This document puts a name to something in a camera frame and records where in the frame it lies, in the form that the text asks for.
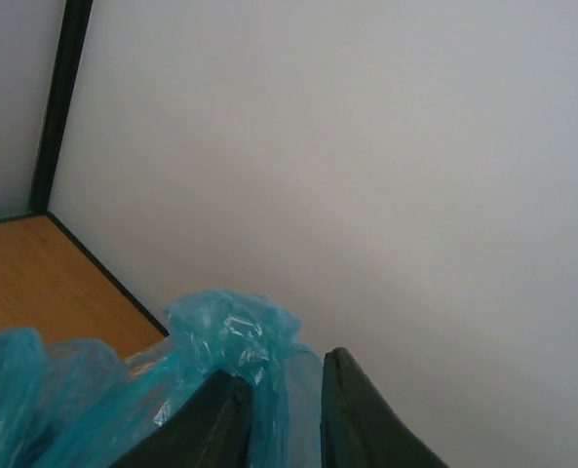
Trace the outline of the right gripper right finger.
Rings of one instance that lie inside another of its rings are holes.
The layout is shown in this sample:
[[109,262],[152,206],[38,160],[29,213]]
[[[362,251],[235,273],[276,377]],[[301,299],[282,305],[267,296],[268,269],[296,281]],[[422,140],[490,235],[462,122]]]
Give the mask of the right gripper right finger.
[[324,467],[444,467],[397,417],[353,355],[326,353],[321,399]]

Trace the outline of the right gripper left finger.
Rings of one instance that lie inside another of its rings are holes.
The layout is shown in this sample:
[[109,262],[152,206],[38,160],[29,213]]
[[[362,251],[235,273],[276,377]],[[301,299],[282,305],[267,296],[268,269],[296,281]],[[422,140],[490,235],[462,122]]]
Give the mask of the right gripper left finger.
[[114,467],[245,467],[252,389],[218,370],[165,424],[112,463]]

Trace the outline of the blue translucent trash bag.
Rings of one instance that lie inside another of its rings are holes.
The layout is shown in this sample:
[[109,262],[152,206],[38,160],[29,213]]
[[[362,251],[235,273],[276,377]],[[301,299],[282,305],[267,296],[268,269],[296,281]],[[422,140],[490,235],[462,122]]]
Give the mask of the blue translucent trash bag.
[[253,395],[249,467],[321,465],[321,359],[266,297],[205,290],[170,303],[168,336],[127,359],[98,339],[0,331],[0,467],[105,467],[163,428],[215,371]]

